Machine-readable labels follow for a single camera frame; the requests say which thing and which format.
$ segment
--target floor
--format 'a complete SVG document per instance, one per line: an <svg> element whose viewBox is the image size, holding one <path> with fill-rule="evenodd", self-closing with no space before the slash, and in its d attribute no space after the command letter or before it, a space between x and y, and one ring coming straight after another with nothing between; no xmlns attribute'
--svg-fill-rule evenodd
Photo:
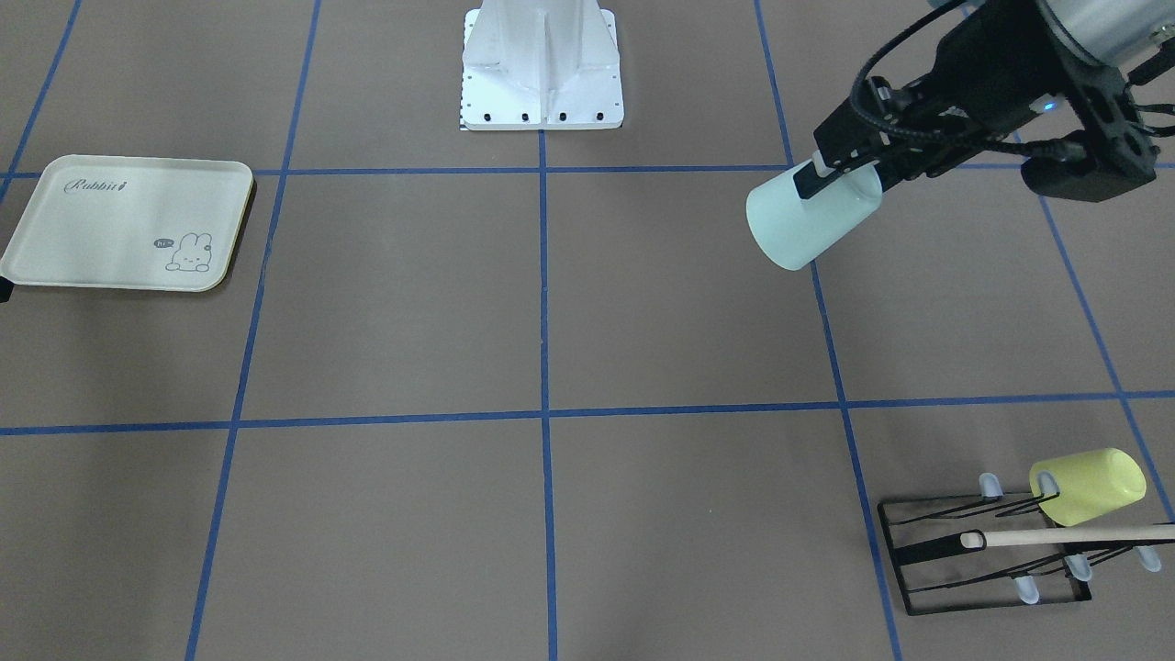
<svg viewBox="0 0 1175 661"><path fill-rule="evenodd" d="M1169 656L1128 559L907 616L873 512L1114 446L1175 518L1170 164L982 156L785 271L746 193L925 2L610 0L625 126L548 135L457 130L474 5L0 2L0 244L63 154L257 180L209 292L0 305L0 657Z"/></svg>

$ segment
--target rabbit illustration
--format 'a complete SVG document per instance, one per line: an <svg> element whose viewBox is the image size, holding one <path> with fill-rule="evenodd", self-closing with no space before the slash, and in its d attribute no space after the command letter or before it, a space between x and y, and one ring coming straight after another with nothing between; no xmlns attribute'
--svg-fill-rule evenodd
<svg viewBox="0 0 1175 661"><path fill-rule="evenodd" d="M172 262L167 264L168 270L208 270L208 263L213 261L213 235L212 234L184 234L180 238L180 247L172 255Z"/></svg>

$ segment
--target tray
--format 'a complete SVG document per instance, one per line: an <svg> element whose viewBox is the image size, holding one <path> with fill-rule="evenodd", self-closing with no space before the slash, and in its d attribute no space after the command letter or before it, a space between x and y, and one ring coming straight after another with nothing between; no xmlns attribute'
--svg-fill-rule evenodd
<svg viewBox="0 0 1175 661"><path fill-rule="evenodd" d="M0 276L16 284L206 291L253 189L233 161L68 155L41 175Z"/></svg>

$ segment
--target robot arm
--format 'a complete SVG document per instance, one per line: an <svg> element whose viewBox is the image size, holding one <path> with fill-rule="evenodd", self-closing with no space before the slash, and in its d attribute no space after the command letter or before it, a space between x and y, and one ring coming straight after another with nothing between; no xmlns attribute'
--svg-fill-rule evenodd
<svg viewBox="0 0 1175 661"><path fill-rule="evenodd" d="M929 73L894 88L870 72L918 29L958 8L940 6L870 59L846 99L817 129L811 161L752 191L747 215L760 247L800 268L855 227L880 193L939 176L976 154L1026 156L1021 174L1041 195L1102 201L1155 178L1152 137L1132 86L1175 66L1173 0L987 0L938 46ZM1123 77L1119 67L1160 50ZM1002 142L1067 101L1082 128L1055 140Z"/></svg>

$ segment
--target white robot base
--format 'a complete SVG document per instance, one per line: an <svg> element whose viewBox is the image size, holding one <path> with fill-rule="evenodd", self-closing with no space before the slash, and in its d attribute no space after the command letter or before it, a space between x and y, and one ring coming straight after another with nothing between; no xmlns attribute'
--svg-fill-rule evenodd
<svg viewBox="0 0 1175 661"><path fill-rule="evenodd" d="M485 0L465 15L464 33L463 129L624 122L616 15L596 0Z"/></svg>

